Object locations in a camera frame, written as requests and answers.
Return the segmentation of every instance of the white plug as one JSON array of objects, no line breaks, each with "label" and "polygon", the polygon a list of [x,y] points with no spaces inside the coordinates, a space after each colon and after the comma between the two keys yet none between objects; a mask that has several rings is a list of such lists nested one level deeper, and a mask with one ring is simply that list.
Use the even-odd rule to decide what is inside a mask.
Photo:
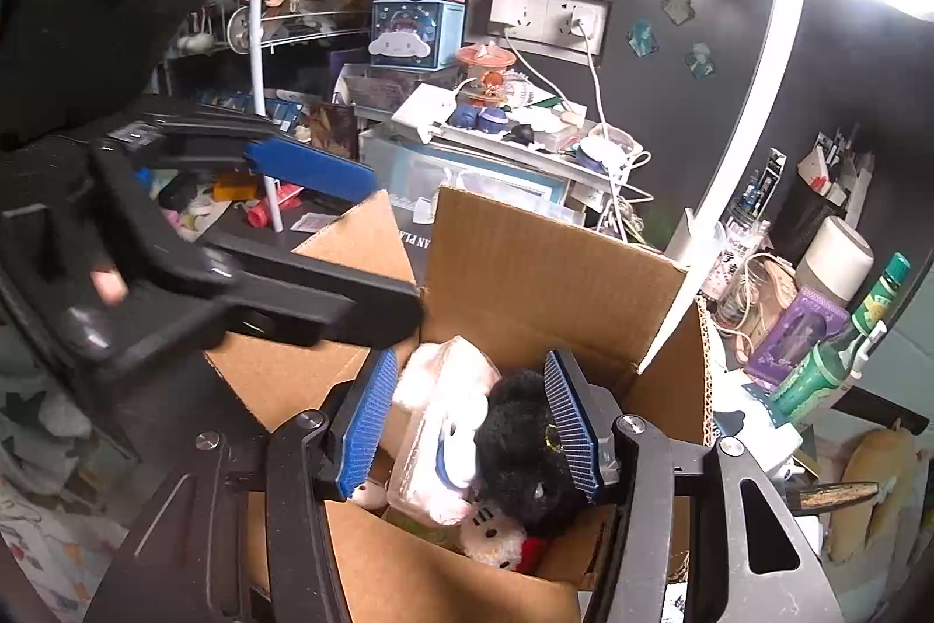
[{"label": "white plug", "polygon": [[571,33],[590,41],[597,28],[597,15],[590,6],[576,6],[571,12]]},{"label": "white plug", "polygon": [[518,27],[525,15],[525,0],[493,0],[489,9],[489,21],[507,27]]}]

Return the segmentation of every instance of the cardboard box flap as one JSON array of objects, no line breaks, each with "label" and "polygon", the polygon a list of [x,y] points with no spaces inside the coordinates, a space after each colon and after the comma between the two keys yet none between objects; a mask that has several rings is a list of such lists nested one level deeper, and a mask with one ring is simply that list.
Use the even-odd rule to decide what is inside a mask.
[{"label": "cardboard box flap", "polygon": [[684,278],[664,256],[443,187],[423,340],[456,326],[507,369],[538,366],[531,351],[560,341],[582,365],[618,370],[646,355]]},{"label": "cardboard box flap", "polygon": [[[386,191],[355,206],[295,253],[414,284]],[[356,377],[367,351],[327,340],[305,349],[230,333],[207,358],[266,430],[275,430],[320,407],[335,384]],[[397,353],[401,365],[407,354]]]}]

